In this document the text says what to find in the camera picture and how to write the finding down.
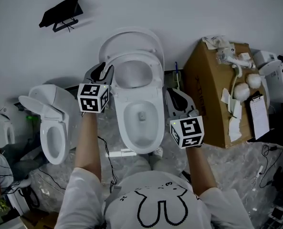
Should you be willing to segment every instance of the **wire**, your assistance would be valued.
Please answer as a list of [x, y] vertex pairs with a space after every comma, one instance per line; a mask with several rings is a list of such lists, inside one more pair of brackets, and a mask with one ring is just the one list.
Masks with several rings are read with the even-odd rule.
[[[276, 149], [281, 149], [281, 152], [280, 152], [279, 156], [276, 158], [276, 160], [274, 161], [274, 163], [267, 169], [267, 166], [268, 166], [268, 163], [269, 163], [269, 160], [268, 160], [267, 156], [268, 156], [268, 154], [269, 154], [270, 151], [274, 151], [274, 150], [276, 150]], [[262, 147], [262, 156], [264, 156], [264, 157], [266, 158], [266, 166], [265, 166], [264, 172], [263, 172], [263, 173], [260, 173], [260, 175], [263, 175], [263, 174], [264, 174], [264, 176], [262, 177], [262, 179], [261, 179], [261, 181], [260, 181], [260, 184], [259, 184], [259, 187], [260, 187], [260, 188], [265, 188], [266, 186], [268, 186], [268, 185], [270, 185], [270, 184], [272, 183], [272, 181], [269, 181], [269, 182], [266, 183], [265, 186], [261, 186], [261, 183], [262, 183], [263, 179], [265, 178], [265, 176], [267, 175], [267, 173], [270, 171], [270, 169], [276, 164], [276, 162], [277, 162], [278, 159], [280, 158], [281, 154], [283, 154], [283, 148], [277, 148], [277, 147], [271, 147], [271, 148], [270, 148], [268, 145], [264, 145], [264, 146]]]
[[111, 181], [111, 185], [110, 185], [110, 187], [109, 187], [109, 192], [112, 193], [112, 188], [113, 188], [113, 186], [116, 186], [117, 183], [118, 183], [117, 176], [116, 176], [115, 173], [114, 173], [114, 167], [113, 167], [112, 161], [111, 161], [111, 159], [110, 159], [110, 157], [109, 157], [109, 151], [108, 151], [108, 147], [107, 147], [107, 142], [106, 142], [103, 138], [101, 138], [101, 137], [99, 137], [99, 136], [98, 136], [98, 138], [101, 139], [101, 140], [104, 142], [104, 144], [105, 144], [105, 150], [106, 150], [106, 153], [107, 153], [107, 157], [108, 157], [109, 163], [111, 164], [113, 181]]
[[[43, 173], [45, 173], [46, 175], [50, 176], [48, 173], [42, 171], [40, 168], [38, 168], [38, 170], [41, 171], [41, 172], [43, 172]], [[50, 176], [50, 177], [51, 177], [52, 181], [54, 181], [54, 183], [59, 186], [60, 189], [66, 190], [65, 188], [62, 188], [62, 187], [53, 179], [52, 176]]]
[[58, 190], [60, 193], [62, 193], [59, 189], [57, 189], [55, 186], [51, 185], [49, 182], [47, 182], [44, 178], [41, 177], [40, 174], [38, 174], [37, 172], [35, 172], [35, 174], [37, 174], [44, 182], [48, 183], [51, 187], [53, 187], [55, 190]]

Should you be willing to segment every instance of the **white toilet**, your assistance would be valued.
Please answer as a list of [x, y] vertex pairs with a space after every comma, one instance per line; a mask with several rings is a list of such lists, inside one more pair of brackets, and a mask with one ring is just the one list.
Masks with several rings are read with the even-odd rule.
[[0, 109], [0, 147], [25, 142], [32, 135], [32, 123], [27, 120], [27, 113], [6, 103]]
[[41, 144], [50, 163], [62, 163], [77, 145], [81, 112], [77, 100], [68, 91], [46, 84], [32, 88], [20, 103], [41, 116]]
[[259, 51], [254, 55], [262, 84], [266, 93], [266, 105], [283, 103], [283, 62], [272, 52]]
[[115, 68], [111, 85], [120, 135], [138, 154], [155, 151], [164, 136], [164, 54], [150, 30], [121, 28], [107, 36], [99, 51], [105, 70]]

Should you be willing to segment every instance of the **paper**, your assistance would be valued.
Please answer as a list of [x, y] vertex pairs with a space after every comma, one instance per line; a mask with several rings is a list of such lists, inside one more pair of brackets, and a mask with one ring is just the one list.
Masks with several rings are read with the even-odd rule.
[[242, 117], [242, 106], [239, 100], [231, 99], [231, 95], [229, 94], [226, 88], [223, 89], [221, 101], [227, 104], [227, 110], [234, 117], [241, 119]]
[[261, 96], [257, 99], [251, 100], [250, 107], [252, 112], [255, 139], [257, 140], [259, 137], [270, 131], [264, 97]]
[[239, 100], [235, 100], [234, 108], [232, 110], [232, 114], [234, 117], [241, 120], [242, 117], [242, 105]]
[[228, 90], [226, 88], [223, 88], [221, 101], [223, 103], [228, 104], [230, 99], [231, 99], [231, 95], [229, 94]]
[[209, 50], [231, 47], [231, 44], [227, 40], [226, 36], [219, 36], [219, 35], [205, 36], [202, 38], [202, 41], [206, 43], [206, 46]]
[[242, 136], [240, 132], [240, 119], [232, 117], [229, 120], [228, 135], [231, 139], [231, 142], [236, 141]]

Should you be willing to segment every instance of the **clipboard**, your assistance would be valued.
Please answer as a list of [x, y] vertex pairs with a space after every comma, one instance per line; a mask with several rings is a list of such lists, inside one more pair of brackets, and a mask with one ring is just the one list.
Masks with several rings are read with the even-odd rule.
[[251, 111], [253, 133], [257, 140], [270, 131], [264, 96], [259, 94], [259, 92], [258, 94], [254, 94], [249, 100], [249, 107]]

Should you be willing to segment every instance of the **white t-shirt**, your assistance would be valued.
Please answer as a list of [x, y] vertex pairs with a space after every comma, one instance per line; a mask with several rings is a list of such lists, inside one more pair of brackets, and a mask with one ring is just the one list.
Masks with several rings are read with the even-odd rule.
[[7, 188], [14, 181], [13, 173], [5, 156], [0, 154], [0, 188]]
[[251, 229], [236, 190], [211, 188], [200, 197], [183, 179], [159, 171], [134, 174], [120, 183], [118, 197], [102, 213], [102, 186], [91, 172], [75, 168], [66, 188], [56, 229], [220, 228]]

